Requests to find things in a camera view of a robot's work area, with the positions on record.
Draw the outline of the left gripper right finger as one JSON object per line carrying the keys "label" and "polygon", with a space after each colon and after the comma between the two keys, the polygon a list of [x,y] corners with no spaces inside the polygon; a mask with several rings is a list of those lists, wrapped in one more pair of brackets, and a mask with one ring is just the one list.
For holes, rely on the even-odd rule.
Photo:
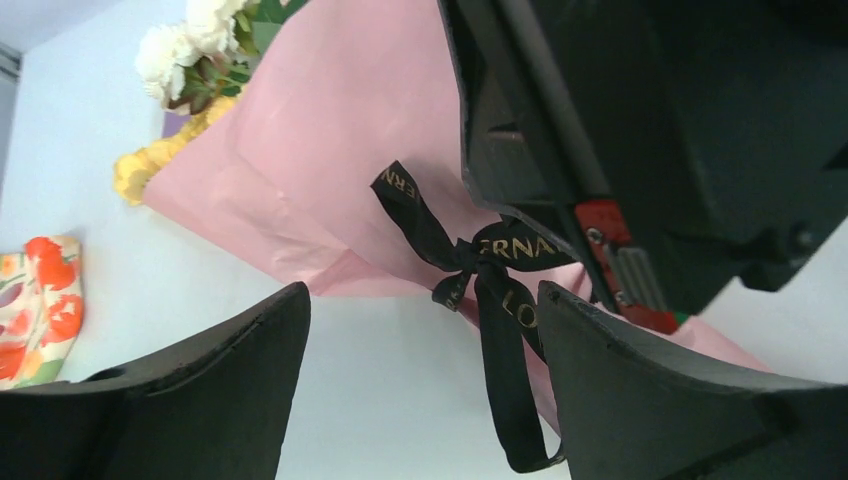
{"label": "left gripper right finger", "polygon": [[843,479],[847,389],[733,365],[539,286],[575,479]]}

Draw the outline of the black printed ribbon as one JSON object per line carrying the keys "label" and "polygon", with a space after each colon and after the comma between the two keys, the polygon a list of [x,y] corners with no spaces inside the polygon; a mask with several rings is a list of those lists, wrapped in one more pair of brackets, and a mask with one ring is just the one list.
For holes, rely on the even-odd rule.
{"label": "black printed ribbon", "polygon": [[474,288],[487,396],[510,468],[526,474],[563,462],[562,452],[546,453],[527,369],[527,348],[545,357],[536,299],[510,273],[546,271],[570,265],[573,258],[517,220],[489,224],[471,241],[451,239],[399,162],[371,188],[412,250],[445,273],[432,290],[434,302],[455,311],[467,288]]}

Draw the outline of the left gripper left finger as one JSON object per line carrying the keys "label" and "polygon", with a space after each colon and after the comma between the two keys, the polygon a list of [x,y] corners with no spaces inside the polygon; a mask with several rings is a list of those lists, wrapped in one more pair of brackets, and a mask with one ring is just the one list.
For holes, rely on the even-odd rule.
{"label": "left gripper left finger", "polygon": [[1,395],[5,479],[272,479],[310,329],[305,284],[80,382]]}

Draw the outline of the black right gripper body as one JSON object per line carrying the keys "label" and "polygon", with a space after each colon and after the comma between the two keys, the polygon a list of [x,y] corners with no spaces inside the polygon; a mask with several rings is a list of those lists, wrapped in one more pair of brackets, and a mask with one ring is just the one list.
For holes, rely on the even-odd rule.
{"label": "black right gripper body", "polygon": [[474,202],[664,334],[847,215],[843,1],[443,1]]}

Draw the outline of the pink flower bouquet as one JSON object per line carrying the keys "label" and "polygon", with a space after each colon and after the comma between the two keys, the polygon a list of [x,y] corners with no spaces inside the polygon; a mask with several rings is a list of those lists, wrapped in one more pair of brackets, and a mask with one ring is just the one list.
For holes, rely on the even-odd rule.
{"label": "pink flower bouquet", "polygon": [[245,92],[141,190],[142,202],[316,296],[429,292],[442,272],[372,182],[400,162],[455,239],[496,223],[460,172],[460,100],[434,1],[310,1]]}

